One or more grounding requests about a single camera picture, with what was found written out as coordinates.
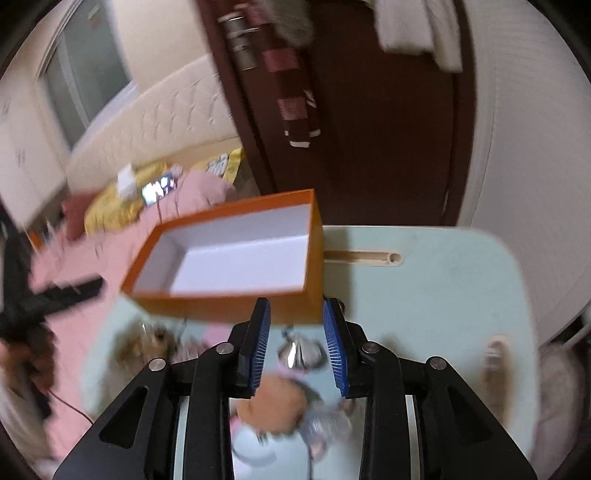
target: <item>plush toy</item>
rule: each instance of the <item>plush toy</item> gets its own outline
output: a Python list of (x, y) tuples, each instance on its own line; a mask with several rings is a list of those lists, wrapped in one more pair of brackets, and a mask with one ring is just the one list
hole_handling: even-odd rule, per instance
[(260, 435), (293, 433), (308, 402), (296, 383), (279, 375), (263, 375), (261, 385), (250, 400), (240, 400), (238, 417)]

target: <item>white wall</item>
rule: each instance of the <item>white wall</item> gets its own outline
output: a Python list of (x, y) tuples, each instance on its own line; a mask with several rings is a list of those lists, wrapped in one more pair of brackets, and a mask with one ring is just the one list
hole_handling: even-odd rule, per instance
[(591, 85), (527, 0), (465, 0), (477, 116), (460, 223), (517, 256), (540, 343), (591, 300)]
[(193, 0), (110, 0), (124, 63), (140, 91), (209, 52)]

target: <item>door handle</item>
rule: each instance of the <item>door handle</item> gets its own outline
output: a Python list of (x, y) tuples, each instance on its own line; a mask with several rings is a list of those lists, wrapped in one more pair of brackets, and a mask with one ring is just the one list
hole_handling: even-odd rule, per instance
[(247, 35), (260, 29), (247, 27), (244, 16), (237, 12), (224, 15), (217, 21), (224, 26), (236, 66), (240, 70), (250, 70), (256, 67), (256, 58)]

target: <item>pillow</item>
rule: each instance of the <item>pillow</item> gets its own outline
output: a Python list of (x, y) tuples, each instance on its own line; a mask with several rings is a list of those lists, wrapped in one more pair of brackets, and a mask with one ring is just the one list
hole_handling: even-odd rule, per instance
[(75, 242), (83, 235), (86, 210), (99, 193), (100, 191), (76, 193), (61, 203), (66, 216), (66, 239), (69, 242)]

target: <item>white cabinet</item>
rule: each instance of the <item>white cabinet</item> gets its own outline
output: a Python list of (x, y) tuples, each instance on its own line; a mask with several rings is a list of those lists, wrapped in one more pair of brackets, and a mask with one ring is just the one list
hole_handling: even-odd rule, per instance
[(28, 225), (43, 204), (23, 168), (6, 121), (0, 123), (0, 197), (17, 226)]
[(44, 202), (49, 201), (61, 189), (66, 178), (47, 139), (43, 120), (29, 88), (20, 89), (12, 97), (7, 120), (21, 168), (27, 172)]

